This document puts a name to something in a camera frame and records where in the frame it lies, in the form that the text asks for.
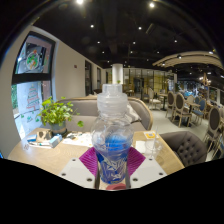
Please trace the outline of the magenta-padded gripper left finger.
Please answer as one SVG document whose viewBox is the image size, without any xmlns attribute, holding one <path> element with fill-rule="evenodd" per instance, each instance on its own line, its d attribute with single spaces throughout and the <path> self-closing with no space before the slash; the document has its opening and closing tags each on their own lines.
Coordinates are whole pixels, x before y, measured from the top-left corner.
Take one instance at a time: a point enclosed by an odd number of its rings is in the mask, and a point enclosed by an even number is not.
<svg viewBox="0 0 224 224">
<path fill-rule="evenodd" d="M 99 186 L 98 159 L 94 148 L 89 148 L 79 158 L 72 158 L 59 176 L 84 188 Z"/>
</svg>

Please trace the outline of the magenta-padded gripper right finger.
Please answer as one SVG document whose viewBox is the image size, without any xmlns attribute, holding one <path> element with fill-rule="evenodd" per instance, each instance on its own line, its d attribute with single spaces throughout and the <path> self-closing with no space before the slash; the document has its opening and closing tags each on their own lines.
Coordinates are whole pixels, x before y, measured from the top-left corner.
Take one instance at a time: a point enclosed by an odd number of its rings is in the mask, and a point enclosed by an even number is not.
<svg viewBox="0 0 224 224">
<path fill-rule="evenodd" d="M 135 148 L 130 148 L 125 177 L 128 189 L 143 187 L 165 176 L 166 172 L 154 158 L 145 157 Z"/>
</svg>

